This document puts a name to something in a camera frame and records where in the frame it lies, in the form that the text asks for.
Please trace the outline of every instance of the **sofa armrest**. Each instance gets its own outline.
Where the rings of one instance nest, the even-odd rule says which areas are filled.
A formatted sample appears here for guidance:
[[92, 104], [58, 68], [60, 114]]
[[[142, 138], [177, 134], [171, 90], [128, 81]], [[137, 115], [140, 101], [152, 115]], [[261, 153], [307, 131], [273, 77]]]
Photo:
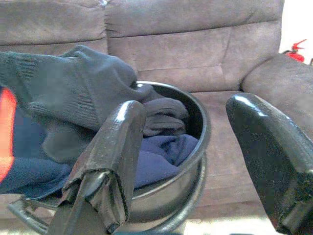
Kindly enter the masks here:
[[313, 140], [313, 67], [277, 54], [243, 80], [244, 92], [287, 114]]

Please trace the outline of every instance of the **red fabric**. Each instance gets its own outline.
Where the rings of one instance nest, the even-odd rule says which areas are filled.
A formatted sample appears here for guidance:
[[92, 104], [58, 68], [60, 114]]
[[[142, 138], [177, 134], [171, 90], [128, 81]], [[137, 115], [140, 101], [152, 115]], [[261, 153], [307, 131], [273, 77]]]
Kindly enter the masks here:
[[298, 53], [288, 52], [286, 55], [297, 61], [304, 62], [304, 57]]
[[3, 89], [0, 96], [0, 183], [14, 162], [12, 142], [15, 109], [14, 95], [8, 89]]

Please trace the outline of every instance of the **black bucket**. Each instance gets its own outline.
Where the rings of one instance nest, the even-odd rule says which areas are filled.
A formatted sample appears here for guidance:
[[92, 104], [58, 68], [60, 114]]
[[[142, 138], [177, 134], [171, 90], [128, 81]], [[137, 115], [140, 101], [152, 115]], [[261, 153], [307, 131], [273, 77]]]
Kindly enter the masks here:
[[[170, 232], [180, 226], [199, 201], [206, 179], [205, 150], [210, 137], [210, 122], [202, 104], [191, 94], [176, 87], [150, 84], [161, 95], [180, 100], [190, 114], [187, 134], [199, 139], [193, 152], [179, 166], [180, 173], [170, 179], [159, 181], [134, 191], [130, 220], [117, 231]], [[58, 198], [41, 200], [20, 199], [8, 206], [9, 210], [27, 226], [45, 234], [47, 224], [26, 210], [27, 207], [44, 207], [55, 210]]]

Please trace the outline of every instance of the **gray sofa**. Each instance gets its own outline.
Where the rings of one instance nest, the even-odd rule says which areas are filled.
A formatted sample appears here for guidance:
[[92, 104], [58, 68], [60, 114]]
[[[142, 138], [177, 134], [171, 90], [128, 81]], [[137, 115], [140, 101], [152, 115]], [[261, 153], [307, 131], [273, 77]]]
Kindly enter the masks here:
[[233, 94], [260, 96], [313, 139], [313, 67], [277, 54], [283, 3], [1, 0], [0, 50], [58, 55], [87, 45], [128, 62], [139, 80], [172, 84], [202, 101], [212, 120], [209, 173], [192, 217], [204, 218], [214, 205], [259, 203], [225, 111]]

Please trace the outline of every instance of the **white wall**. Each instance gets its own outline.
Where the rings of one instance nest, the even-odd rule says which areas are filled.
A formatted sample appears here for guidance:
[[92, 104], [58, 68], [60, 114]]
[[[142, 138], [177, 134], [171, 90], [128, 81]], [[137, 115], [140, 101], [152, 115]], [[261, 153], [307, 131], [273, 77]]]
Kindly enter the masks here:
[[299, 54], [308, 64], [313, 58], [313, 0], [285, 0], [283, 11], [282, 40], [280, 52], [291, 49], [292, 44], [301, 43]]

